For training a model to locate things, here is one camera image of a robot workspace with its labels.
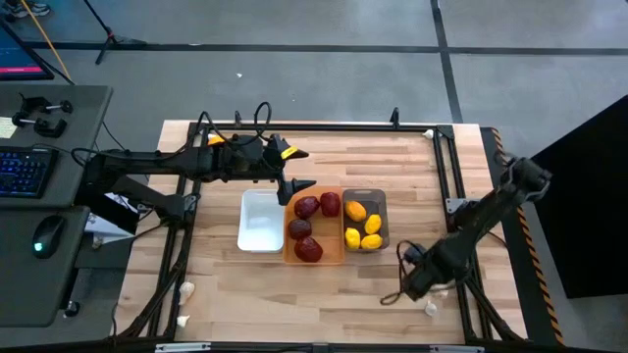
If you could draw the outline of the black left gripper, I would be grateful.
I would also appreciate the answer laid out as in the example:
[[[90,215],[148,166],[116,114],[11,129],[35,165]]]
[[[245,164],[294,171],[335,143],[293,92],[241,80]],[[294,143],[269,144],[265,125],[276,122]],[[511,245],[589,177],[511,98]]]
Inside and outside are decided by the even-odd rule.
[[[279,204],[286,205],[296,193],[317,183],[316,180],[293,178],[288,182],[285,179],[286,161],[308,156],[308,152],[289,145],[279,134],[272,134],[266,142],[259,136],[242,135],[229,145],[228,180],[272,180],[278,186]]]

